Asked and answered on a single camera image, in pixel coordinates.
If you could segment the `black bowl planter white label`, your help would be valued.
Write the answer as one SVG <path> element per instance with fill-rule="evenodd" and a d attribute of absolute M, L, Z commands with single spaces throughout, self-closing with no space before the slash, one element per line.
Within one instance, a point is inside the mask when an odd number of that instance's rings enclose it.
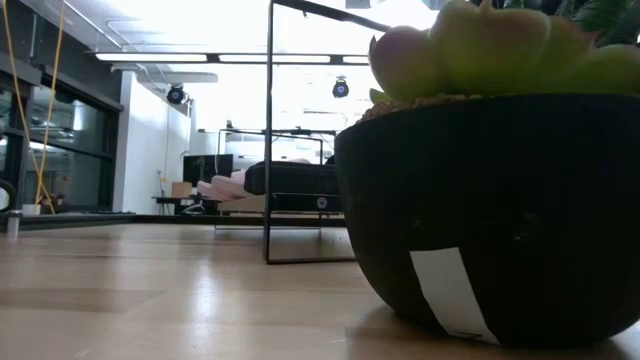
<path fill-rule="evenodd" d="M 640 96 L 493 97 L 342 131 L 357 262 L 444 335 L 565 347 L 640 321 Z"/>

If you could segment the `spiky dark green plant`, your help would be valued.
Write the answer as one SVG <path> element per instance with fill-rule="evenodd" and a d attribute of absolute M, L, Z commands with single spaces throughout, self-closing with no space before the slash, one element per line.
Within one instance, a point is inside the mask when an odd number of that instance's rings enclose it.
<path fill-rule="evenodd" d="M 598 47 L 640 42 L 640 0 L 585 0 L 572 16 Z"/>

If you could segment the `yellow-green rosette succulent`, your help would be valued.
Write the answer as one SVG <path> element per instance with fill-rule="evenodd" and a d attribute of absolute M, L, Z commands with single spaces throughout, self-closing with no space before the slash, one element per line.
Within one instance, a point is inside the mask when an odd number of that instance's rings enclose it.
<path fill-rule="evenodd" d="M 521 94 L 640 95 L 640 42 L 598 47 L 572 20 L 585 0 L 447 0 L 432 26 L 369 43 L 375 106 Z"/>

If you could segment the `black framed glass partition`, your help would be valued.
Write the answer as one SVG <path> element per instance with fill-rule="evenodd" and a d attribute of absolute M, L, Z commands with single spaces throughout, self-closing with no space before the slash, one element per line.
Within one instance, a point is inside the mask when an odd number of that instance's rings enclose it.
<path fill-rule="evenodd" d="M 121 77 L 85 51 L 0 50 L 0 180 L 43 213 L 112 206 Z"/>

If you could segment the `black computer monitor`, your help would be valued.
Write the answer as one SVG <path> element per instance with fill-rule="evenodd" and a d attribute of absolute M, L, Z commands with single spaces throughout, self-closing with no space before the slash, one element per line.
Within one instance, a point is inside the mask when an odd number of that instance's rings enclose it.
<path fill-rule="evenodd" d="M 211 182 L 214 176 L 230 177 L 233 172 L 233 156 L 221 155 L 187 155 L 183 158 L 183 181 L 194 187 L 200 181 Z"/>

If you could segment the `short silver metal post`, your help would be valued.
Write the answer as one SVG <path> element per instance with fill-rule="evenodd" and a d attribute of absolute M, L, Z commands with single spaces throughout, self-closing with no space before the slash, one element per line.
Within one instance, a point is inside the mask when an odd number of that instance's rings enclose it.
<path fill-rule="evenodd" d="M 11 210 L 7 213 L 6 234 L 9 240 L 15 241 L 18 238 L 22 217 L 23 213 L 20 210 Z"/>

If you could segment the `black rubber slide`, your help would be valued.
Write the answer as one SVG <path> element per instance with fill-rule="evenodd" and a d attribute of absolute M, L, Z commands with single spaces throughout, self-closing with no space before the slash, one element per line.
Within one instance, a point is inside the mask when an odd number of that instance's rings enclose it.
<path fill-rule="evenodd" d="M 245 172 L 244 190 L 255 195 L 265 194 L 265 164 L 259 162 Z M 270 171 L 273 193 L 338 195 L 335 167 L 298 162 L 273 161 Z"/>

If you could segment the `long ceiling light strip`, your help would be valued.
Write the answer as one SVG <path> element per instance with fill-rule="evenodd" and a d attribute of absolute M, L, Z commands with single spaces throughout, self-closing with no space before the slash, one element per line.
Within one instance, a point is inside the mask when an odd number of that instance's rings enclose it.
<path fill-rule="evenodd" d="M 152 52 L 96 52 L 98 60 L 110 63 L 152 64 L 239 64 L 260 65 L 268 59 L 275 65 L 336 65 L 364 66 L 366 55 L 343 54 L 292 54 L 277 53 L 152 53 Z"/>

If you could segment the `wooden shelf with black frame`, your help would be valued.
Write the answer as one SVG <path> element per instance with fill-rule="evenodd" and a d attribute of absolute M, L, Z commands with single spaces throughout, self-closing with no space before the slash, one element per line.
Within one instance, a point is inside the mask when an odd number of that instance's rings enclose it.
<path fill-rule="evenodd" d="M 333 256 L 333 257 L 315 257 L 315 258 L 291 258 L 291 259 L 275 259 L 270 257 L 271 251 L 271 228 L 272 228 L 272 201 L 276 197 L 271 191 L 271 170 L 272 170 L 272 151 L 273 151 L 273 58 L 274 58 L 274 8 L 276 5 L 287 7 L 290 9 L 301 11 L 304 15 L 311 13 L 324 18 L 339 22 L 349 22 L 374 31 L 386 32 L 390 29 L 389 25 L 385 25 L 374 20 L 329 7 L 308 0 L 269 0 L 268 19 L 267 19 L 267 51 L 266 51 L 266 127 L 264 133 L 264 185 L 265 199 L 263 209 L 263 240 L 262 240 L 262 257 L 267 265 L 287 265 L 287 264 L 312 264 L 312 263 L 343 263 L 354 262 L 355 257 L 351 256 Z"/>

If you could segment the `black aluminium rig frame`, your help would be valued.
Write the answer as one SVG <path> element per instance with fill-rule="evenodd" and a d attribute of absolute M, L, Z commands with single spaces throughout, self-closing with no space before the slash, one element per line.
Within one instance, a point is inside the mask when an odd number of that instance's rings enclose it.
<path fill-rule="evenodd" d="M 161 225 L 206 225 L 206 226 L 258 226 L 264 225 L 262 217 L 231 216 L 162 216 L 135 214 L 80 214 L 24 216 L 19 221 L 21 230 L 43 230 L 55 228 L 93 227 L 120 224 Z M 342 218 L 276 218 L 271 217 L 274 227 L 345 227 Z"/>

